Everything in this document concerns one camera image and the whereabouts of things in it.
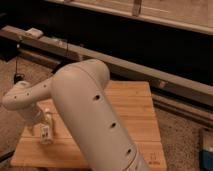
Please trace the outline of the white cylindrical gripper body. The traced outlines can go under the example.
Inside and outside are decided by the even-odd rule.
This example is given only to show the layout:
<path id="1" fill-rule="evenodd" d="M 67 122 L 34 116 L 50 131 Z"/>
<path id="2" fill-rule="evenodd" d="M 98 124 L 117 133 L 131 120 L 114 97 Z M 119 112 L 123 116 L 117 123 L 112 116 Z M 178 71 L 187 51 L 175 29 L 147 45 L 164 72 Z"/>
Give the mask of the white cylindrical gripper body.
<path id="1" fill-rule="evenodd" d="M 20 109 L 18 113 L 29 126 L 40 123 L 43 117 L 43 112 L 38 106 L 28 106 L 26 108 Z"/>

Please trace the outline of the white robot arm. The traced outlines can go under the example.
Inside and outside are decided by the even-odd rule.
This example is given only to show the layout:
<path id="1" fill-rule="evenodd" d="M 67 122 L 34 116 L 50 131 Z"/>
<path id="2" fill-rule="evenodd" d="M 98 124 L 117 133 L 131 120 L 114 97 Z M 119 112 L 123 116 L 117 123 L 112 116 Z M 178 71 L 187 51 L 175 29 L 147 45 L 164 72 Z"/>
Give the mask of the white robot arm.
<path id="1" fill-rule="evenodd" d="M 107 65 L 97 59 L 68 64 L 34 86 L 16 83 L 2 98 L 31 125 L 43 118 L 37 103 L 52 99 L 93 171 L 151 171 L 105 95 Z"/>

